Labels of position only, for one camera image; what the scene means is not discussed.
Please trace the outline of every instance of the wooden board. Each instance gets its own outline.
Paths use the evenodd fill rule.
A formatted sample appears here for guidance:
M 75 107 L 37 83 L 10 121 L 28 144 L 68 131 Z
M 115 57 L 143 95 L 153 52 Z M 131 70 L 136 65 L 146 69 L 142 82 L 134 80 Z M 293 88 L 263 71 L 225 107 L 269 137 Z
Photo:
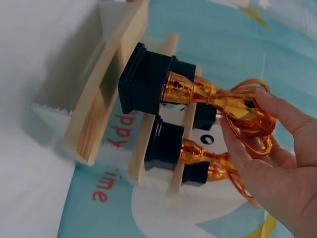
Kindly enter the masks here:
M 176 53 L 178 43 L 178 35 L 170 34 L 163 54 L 172 56 Z M 144 157 L 149 143 L 151 130 L 153 127 L 155 116 L 144 113 L 141 121 L 140 129 L 132 152 L 131 161 L 128 168 L 128 179 L 134 185 L 142 185 L 145 179 Z
M 195 74 L 197 76 L 201 76 L 202 70 L 203 69 L 201 66 L 196 67 Z M 183 126 L 184 126 L 183 138 L 185 139 L 190 140 L 192 136 L 196 105 L 197 105 L 196 103 L 190 103 L 186 107 L 186 112 L 185 112 L 184 121 L 183 121 Z M 173 173 L 173 177 L 167 188 L 166 195 L 171 196 L 171 195 L 178 194 L 179 189 L 182 185 L 183 173 L 184 173 L 184 165 L 177 164 Z
M 147 27 L 148 0 L 131 4 L 107 42 L 76 105 L 64 135 L 64 146 L 82 163 L 93 165 L 118 96 L 117 85 Z

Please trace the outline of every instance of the trophy cup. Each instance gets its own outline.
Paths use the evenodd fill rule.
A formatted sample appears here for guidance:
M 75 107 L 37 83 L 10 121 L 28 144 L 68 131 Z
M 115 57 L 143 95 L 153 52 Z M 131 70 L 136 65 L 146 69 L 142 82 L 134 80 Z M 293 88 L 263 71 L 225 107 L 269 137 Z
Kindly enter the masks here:
M 182 183 L 194 186 L 229 179 L 242 196 L 260 208 L 245 190 L 228 153 L 208 152 L 194 141 L 182 138 L 183 131 L 182 126 L 163 122 L 156 116 L 145 154 L 145 169 L 157 167 L 173 171 L 177 163 L 184 164 Z
M 270 135 L 277 119 L 262 110 L 255 100 L 255 90 L 269 87 L 257 79 L 247 79 L 230 90 L 217 88 L 195 76 L 195 66 L 149 52 L 139 43 L 119 80 L 118 91 L 124 114 L 137 110 L 159 114 L 161 103 L 203 103 L 219 110 L 231 129 L 252 152 L 267 155 L 272 148 Z M 256 137 L 261 150 L 251 145 L 238 131 Z

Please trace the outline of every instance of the wooden stand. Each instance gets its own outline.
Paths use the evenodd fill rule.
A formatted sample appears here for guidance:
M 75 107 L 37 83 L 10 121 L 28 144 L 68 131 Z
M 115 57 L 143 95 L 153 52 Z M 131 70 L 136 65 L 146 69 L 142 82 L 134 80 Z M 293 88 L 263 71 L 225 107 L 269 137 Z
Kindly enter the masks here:
M 203 68 L 201 66 L 198 66 L 198 67 L 196 67 L 195 74 L 197 76 L 201 76 L 202 71 L 203 71 Z M 184 126 L 183 138 L 185 138 L 185 139 L 190 140 L 191 136 L 192 136 L 196 105 L 197 105 L 196 103 L 190 103 L 186 107 L 185 117 L 183 119 L 183 126 Z M 184 165 L 177 164 L 176 168 L 174 170 L 172 180 L 167 188 L 167 192 L 166 192 L 167 195 L 177 195 L 178 194 L 180 186 L 182 184 L 183 173 L 184 173 Z

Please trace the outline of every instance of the wooden plank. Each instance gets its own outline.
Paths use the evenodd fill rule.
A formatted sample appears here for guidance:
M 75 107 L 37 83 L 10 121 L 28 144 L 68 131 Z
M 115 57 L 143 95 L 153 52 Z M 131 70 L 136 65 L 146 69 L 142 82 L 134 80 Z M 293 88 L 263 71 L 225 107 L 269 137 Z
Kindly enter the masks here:
M 93 165 L 118 96 L 117 84 L 147 27 L 148 0 L 137 0 L 106 44 L 64 135 L 64 146 L 82 163 Z
M 166 42 L 163 54 L 172 56 L 176 53 L 178 35 L 170 34 Z M 149 143 L 155 116 L 144 113 L 139 128 L 138 136 L 132 152 L 127 176 L 134 185 L 143 185 L 145 179 L 144 157 Z
M 195 74 L 197 76 L 202 75 L 202 67 L 198 66 L 196 67 L 196 72 Z M 193 124 L 194 124 L 194 117 L 195 117 L 195 111 L 196 111 L 196 103 L 190 103 L 186 107 L 186 112 L 184 116 L 184 121 L 183 121 L 183 126 L 184 126 L 184 134 L 183 138 L 185 139 L 191 139 L 192 136 L 192 129 L 193 129 Z M 183 173 L 184 173 L 184 165 L 183 164 L 177 164 L 173 173 L 173 177 L 169 183 L 169 186 L 166 191 L 166 195 L 172 196 L 172 195 L 177 195 L 179 192 L 179 189 L 182 185 L 182 178 L 183 178 Z

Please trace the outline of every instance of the white cloth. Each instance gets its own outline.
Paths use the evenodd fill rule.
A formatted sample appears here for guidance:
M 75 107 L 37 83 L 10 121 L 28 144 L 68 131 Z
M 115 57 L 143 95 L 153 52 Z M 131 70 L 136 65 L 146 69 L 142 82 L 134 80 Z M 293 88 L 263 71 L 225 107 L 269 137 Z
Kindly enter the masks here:
M 0 0 L 0 237 L 55 238 L 75 163 L 30 103 L 96 0 Z

